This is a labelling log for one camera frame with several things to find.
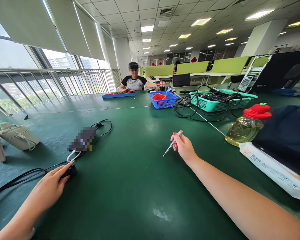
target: red decoration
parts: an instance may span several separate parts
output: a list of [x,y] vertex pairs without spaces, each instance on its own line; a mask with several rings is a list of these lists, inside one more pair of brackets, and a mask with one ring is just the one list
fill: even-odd
[[196,62],[198,61],[196,57],[194,57],[193,59],[191,59],[191,62]]

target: metal railing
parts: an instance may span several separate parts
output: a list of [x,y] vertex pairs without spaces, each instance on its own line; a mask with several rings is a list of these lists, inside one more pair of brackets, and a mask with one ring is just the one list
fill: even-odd
[[[66,95],[112,92],[120,82],[119,69],[0,69],[0,89],[15,112]],[[5,115],[14,113],[1,105]]]

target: navy bag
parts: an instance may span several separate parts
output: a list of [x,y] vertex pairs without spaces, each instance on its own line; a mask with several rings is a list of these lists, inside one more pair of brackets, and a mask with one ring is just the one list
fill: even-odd
[[275,109],[252,143],[300,175],[300,105]]

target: screwdriver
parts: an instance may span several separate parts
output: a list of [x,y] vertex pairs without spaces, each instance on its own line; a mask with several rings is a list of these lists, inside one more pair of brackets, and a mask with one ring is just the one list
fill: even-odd
[[[178,136],[181,137],[182,134],[183,134],[183,131],[180,130],[180,131],[178,132]],[[168,147],[168,149],[166,150],[166,152],[164,153],[164,155],[166,155],[166,153],[170,150],[170,148],[171,148],[175,143],[176,143],[176,140],[173,139],[173,141],[170,143],[170,146]]]

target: black and gray t-shirt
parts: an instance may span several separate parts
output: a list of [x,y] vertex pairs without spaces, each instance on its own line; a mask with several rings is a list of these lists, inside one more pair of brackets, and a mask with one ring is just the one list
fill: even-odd
[[122,80],[122,84],[130,88],[133,91],[143,90],[143,85],[146,85],[147,80],[144,77],[138,76],[137,79],[131,79],[131,76],[126,76]]

